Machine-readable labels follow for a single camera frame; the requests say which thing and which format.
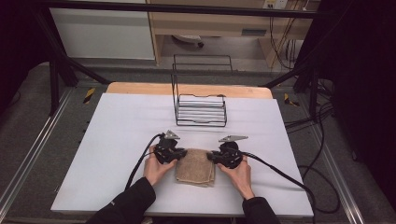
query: white cabinet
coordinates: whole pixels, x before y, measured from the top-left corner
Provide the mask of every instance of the white cabinet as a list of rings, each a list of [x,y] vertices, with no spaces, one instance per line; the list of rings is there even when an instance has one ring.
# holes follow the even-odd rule
[[[155,60],[147,12],[63,8],[50,11],[70,57]]]

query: black jacket sleeve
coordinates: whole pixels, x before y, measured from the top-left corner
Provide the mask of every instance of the black jacket sleeve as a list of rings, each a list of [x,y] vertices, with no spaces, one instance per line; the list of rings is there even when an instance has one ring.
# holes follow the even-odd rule
[[[279,224],[279,219],[270,204],[261,197],[244,200],[242,203],[248,224]]]
[[[145,177],[119,194],[111,203],[99,210],[86,223],[140,224],[143,214],[155,201],[155,191]]]

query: towel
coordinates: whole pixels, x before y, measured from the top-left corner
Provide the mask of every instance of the towel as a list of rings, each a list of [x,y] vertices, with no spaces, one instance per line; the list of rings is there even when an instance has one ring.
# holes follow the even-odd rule
[[[176,179],[194,186],[208,187],[215,181],[215,164],[207,159],[207,150],[189,148],[177,162]]]

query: dish rack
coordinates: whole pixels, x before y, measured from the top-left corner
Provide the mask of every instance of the dish rack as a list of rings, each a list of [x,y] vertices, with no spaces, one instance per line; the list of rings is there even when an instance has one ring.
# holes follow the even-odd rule
[[[228,55],[175,54],[172,93],[178,126],[225,127],[227,124],[226,96],[222,93],[197,95],[188,90],[180,92],[181,77],[231,76],[233,66]]]

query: table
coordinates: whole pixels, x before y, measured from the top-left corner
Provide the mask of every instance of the table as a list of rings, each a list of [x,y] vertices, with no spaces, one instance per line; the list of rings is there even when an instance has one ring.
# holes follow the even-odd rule
[[[51,210],[65,214],[99,210],[123,191],[150,138],[167,129],[181,137],[178,147],[211,150],[216,150],[219,139],[228,134],[247,135],[249,139],[238,142],[241,149],[256,154],[302,181],[277,102],[271,99],[268,89],[179,85],[179,90],[194,94],[221,91],[227,96],[227,126],[176,126],[170,84],[113,83],[102,95]],[[258,110],[265,116],[252,122]],[[249,164],[253,190],[256,195],[267,199],[278,216],[313,216],[302,189],[254,160]],[[137,170],[134,182],[142,174],[143,166]],[[146,212],[147,216],[243,215],[242,198],[224,173],[216,171],[214,187],[208,188],[177,183],[174,175],[175,171],[167,173],[155,186],[157,200]]]

